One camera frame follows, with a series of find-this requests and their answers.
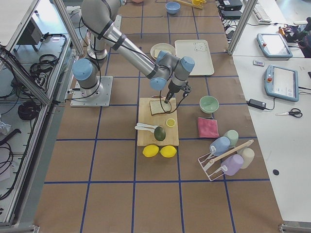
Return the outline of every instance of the white tray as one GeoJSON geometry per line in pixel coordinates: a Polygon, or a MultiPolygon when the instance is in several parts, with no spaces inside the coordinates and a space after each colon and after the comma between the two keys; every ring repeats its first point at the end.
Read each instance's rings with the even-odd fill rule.
{"type": "Polygon", "coordinates": [[[212,58],[206,40],[176,40],[175,49],[177,57],[188,56],[195,61],[195,66],[190,76],[212,75],[214,73],[212,58]]]}

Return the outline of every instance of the tablet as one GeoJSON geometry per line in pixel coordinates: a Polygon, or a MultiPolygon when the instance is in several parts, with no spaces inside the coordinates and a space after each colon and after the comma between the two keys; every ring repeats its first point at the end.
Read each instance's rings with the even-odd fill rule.
{"type": "Polygon", "coordinates": [[[257,41],[266,57],[289,59],[293,56],[281,34],[259,33],[257,41]]]}
{"type": "Polygon", "coordinates": [[[298,72],[270,65],[266,70],[264,88],[268,96],[297,102],[299,100],[298,72]]]}

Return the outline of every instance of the blue joint cap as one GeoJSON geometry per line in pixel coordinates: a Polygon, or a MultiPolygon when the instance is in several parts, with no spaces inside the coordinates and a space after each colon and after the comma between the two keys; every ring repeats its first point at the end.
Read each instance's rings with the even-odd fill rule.
{"type": "Polygon", "coordinates": [[[191,72],[193,70],[195,62],[191,57],[183,57],[180,61],[186,71],[191,72]]]}
{"type": "Polygon", "coordinates": [[[150,87],[154,90],[160,91],[166,85],[166,80],[163,78],[153,78],[150,80],[150,87]]]}
{"type": "Polygon", "coordinates": [[[72,65],[73,75],[79,81],[86,80],[91,75],[92,71],[93,65],[86,58],[82,58],[72,65]]]}
{"type": "Polygon", "coordinates": [[[156,58],[155,63],[160,62],[160,61],[162,60],[162,58],[163,58],[167,53],[168,53],[168,52],[165,52],[165,51],[161,50],[161,51],[159,52],[159,55],[158,55],[157,58],[156,58]]]}

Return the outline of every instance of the wooden cutting board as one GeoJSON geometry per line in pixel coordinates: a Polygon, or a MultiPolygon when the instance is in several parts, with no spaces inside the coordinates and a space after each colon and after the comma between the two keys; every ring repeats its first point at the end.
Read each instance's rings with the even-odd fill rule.
{"type": "MultiPolygon", "coordinates": [[[[154,98],[139,98],[139,107],[138,107],[138,122],[149,124],[149,125],[158,125],[164,128],[166,137],[163,141],[157,141],[154,137],[154,134],[150,131],[138,130],[137,145],[139,147],[147,146],[150,144],[155,144],[158,146],[178,146],[178,123],[177,123],[177,111],[171,114],[159,114],[152,116],[150,111],[151,100],[154,98]],[[166,125],[166,120],[173,118],[176,121],[174,127],[170,128],[166,125]]],[[[176,99],[171,98],[170,103],[172,105],[172,110],[176,108],[176,99]]]]}

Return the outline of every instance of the black bag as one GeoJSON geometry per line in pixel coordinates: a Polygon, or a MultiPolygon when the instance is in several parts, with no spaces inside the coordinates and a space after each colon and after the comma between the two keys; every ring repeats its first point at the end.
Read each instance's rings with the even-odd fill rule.
{"type": "Polygon", "coordinates": [[[305,58],[311,58],[311,35],[303,37],[302,40],[298,42],[298,46],[305,58]]]}

